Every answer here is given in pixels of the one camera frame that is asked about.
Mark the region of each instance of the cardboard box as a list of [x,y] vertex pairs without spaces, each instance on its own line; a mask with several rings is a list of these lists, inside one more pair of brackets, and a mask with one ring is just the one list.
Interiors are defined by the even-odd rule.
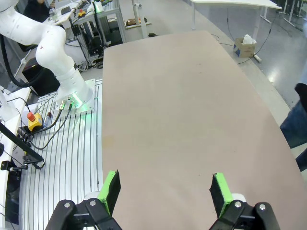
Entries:
[[239,58],[250,58],[254,56],[256,44],[244,45],[243,38],[237,38],[234,45],[234,52],[238,54]]

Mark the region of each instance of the blue jeans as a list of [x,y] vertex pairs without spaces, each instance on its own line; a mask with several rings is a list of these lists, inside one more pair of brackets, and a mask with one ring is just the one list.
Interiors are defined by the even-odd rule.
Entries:
[[[290,148],[307,143],[307,113],[301,101],[289,112],[280,129]],[[301,172],[307,169],[307,149],[296,158],[296,163]]]

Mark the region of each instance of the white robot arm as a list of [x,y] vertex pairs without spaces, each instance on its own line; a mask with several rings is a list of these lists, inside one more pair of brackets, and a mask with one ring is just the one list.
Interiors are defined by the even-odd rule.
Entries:
[[37,62],[50,69],[60,87],[56,101],[70,99],[74,101],[74,109],[93,97],[71,57],[64,51],[66,41],[65,30],[59,26],[36,22],[14,9],[18,0],[0,0],[0,34],[23,45],[38,45]]

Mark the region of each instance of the brown table surface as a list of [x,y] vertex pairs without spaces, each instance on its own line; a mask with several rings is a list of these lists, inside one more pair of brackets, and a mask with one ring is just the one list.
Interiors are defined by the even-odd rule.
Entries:
[[224,173],[250,205],[269,202],[283,230],[307,229],[307,189],[274,118],[205,31],[106,49],[103,175],[119,170],[124,230],[207,230],[209,188]]

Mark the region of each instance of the metal grooved platform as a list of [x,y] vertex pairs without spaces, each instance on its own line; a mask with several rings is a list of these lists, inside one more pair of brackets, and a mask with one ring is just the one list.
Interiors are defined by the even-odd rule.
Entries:
[[[55,94],[39,98],[37,110],[43,118],[54,110]],[[44,230],[60,200],[83,201],[90,192],[102,187],[101,121],[102,80],[95,83],[95,108],[92,112],[70,114],[62,129],[38,154],[45,159],[39,170],[30,166],[24,170],[19,200],[19,225],[22,230]],[[56,125],[37,135],[33,144],[46,145],[62,124],[64,116]]]

